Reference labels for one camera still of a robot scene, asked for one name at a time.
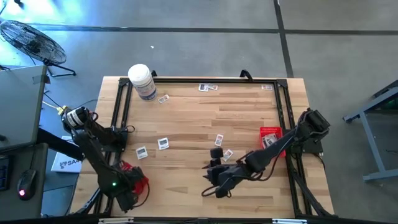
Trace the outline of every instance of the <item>red box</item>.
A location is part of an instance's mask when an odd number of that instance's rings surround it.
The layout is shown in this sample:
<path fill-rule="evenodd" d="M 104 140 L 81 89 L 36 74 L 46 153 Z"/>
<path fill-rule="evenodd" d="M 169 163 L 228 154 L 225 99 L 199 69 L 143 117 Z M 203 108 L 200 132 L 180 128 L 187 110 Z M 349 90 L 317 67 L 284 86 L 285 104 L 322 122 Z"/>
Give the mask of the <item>red box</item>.
<path fill-rule="evenodd" d="M 260 127 L 260 145 L 262 147 L 262 137 L 268 135 L 268 134 L 275 134 L 277 139 L 280 139 L 282 137 L 282 128 L 281 127 Z M 280 157 L 285 157 L 286 152 L 283 151 L 279 155 Z"/>

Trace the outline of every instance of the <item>concrete floor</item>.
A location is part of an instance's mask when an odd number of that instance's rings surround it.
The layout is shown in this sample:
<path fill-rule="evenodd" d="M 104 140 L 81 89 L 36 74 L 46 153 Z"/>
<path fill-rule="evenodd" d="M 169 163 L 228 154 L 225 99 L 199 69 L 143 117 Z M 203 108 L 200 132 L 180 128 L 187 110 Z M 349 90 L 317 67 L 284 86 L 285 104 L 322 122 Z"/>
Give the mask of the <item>concrete floor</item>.
<path fill-rule="evenodd" d="M 9 2 L 0 18 L 74 26 L 278 28 L 271 0 L 24 2 L 24 10 Z M 279 2 L 286 29 L 398 30 L 395 0 Z M 135 63 L 147 64 L 158 75 L 236 77 L 245 68 L 254 77 L 287 76 L 279 34 L 45 33 L 65 49 L 64 66 L 78 73 L 51 78 L 50 96 L 63 105 L 78 106 L 97 98 L 103 76 L 126 75 Z M 289 34 L 286 39 L 294 77 L 304 78 L 311 107 L 331 123 L 330 134 L 322 143 L 335 213 L 345 218 L 398 221 L 398 178 L 362 181 L 362 175 L 376 171 L 376 163 L 362 124 L 345 124 L 341 119 L 397 79 L 398 36 Z M 6 42 L 0 42 L 0 52 L 1 65 L 32 65 L 29 57 Z M 88 107 L 95 108 L 95 102 Z M 43 110 L 40 123 L 56 135 L 66 134 L 50 108 Z M 63 215 L 76 175 L 51 173 L 54 156 L 51 151 L 42 212 Z"/>

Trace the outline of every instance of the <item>electric fan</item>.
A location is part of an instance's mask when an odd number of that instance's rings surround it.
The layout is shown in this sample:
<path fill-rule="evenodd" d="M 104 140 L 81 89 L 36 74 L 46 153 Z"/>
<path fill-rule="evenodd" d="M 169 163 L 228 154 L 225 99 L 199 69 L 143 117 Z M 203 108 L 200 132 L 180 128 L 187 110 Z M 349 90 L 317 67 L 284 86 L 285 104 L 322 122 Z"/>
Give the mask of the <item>electric fan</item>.
<path fill-rule="evenodd" d="M 7 20 L 0 24 L 0 33 L 16 49 L 43 62 L 46 66 L 56 66 L 71 72 L 54 75 L 48 69 L 52 77 L 76 75 L 74 70 L 60 66 L 67 60 L 62 47 L 37 29 L 18 21 Z"/>

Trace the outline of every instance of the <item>gray metal stand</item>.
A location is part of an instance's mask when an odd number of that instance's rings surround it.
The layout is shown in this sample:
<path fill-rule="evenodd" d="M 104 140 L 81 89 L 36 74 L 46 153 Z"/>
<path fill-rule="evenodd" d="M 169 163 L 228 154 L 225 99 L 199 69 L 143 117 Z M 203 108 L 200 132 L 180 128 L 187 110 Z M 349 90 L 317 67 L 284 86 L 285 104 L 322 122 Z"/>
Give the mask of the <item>gray metal stand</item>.
<path fill-rule="evenodd" d="M 365 129 L 366 136 L 368 137 L 369 145 L 371 147 L 374 159 L 376 160 L 377 167 L 379 168 L 379 172 L 375 172 L 369 175 L 364 175 L 363 180 L 378 180 L 389 177 L 398 177 L 398 169 L 386 170 L 384 167 L 383 161 L 380 157 L 379 149 L 377 148 L 376 142 L 374 140 L 374 135 L 372 133 L 371 127 L 369 126 L 368 119 L 366 118 L 367 112 L 370 112 L 385 103 L 390 102 L 391 100 L 398 97 L 398 87 L 392 87 L 391 89 L 385 91 L 383 94 L 378 95 L 369 102 L 366 106 L 357 110 L 355 113 L 343 117 L 343 120 L 346 123 L 352 122 L 355 118 L 361 118 L 363 128 Z"/>

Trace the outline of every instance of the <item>wooden tabletop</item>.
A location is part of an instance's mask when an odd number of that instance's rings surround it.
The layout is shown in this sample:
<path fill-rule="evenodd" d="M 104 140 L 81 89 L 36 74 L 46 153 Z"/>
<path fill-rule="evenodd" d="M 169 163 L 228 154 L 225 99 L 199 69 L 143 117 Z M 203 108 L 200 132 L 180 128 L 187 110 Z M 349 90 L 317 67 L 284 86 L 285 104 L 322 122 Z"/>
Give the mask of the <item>wooden tabletop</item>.
<path fill-rule="evenodd" d="M 104 127 L 111 123 L 119 78 L 103 79 L 96 112 L 99 124 Z M 289 78 L 287 81 L 297 121 L 308 108 L 307 94 L 302 79 Z M 142 168 L 149 178 L 150 195 L 143 206 L 127 213 L 122 212 L 114 201 L 113 216 L 294 217 L 285 159 L 277 161 L 274 174 L 268 181 L 242 181 L 231 191 L 231 198 L 200 195 L 211 186 L 202 177 L 206 170 L 201 167 L 211 159 L 210 149 L 215 147 L 217 134 L 224 135 L 224 151 L 231 149 L 234 152 L 228 161 L 232 163 L 248 151 L 260 148 L 259 127 L 279 126 L 273 90 L 261 90 L 259 84 L 216 84 L 218 90 L 202 92 L 198 91 L 198 83 L 157 83 L 156 99 L 165 94 L 170 96 L 162 104 L 157 100 L 143 101 L 133 90 L 127 125 L 134 125 L 136 131 L 129 134 L 122 159 Z M 160 138 L 169 139 L 168 149 L 159 150 L 157 140 Z M 138 160 L 135 149 L 142 146 L 147 148 L 149 156 Z M 308 187 L 324 208 L 333 213 L 321 162 L 317 157 L 305 154 L 303 164 Z M 77 211 L 90 198 L 98 187 L 96 180 L 97 175 L 88 161 L 83 161 L 71 212 Z M 142 193 L 140 201 L 146 193 L 146 190 Z M 304 211 L 299 190 L 298 197 Z"/>

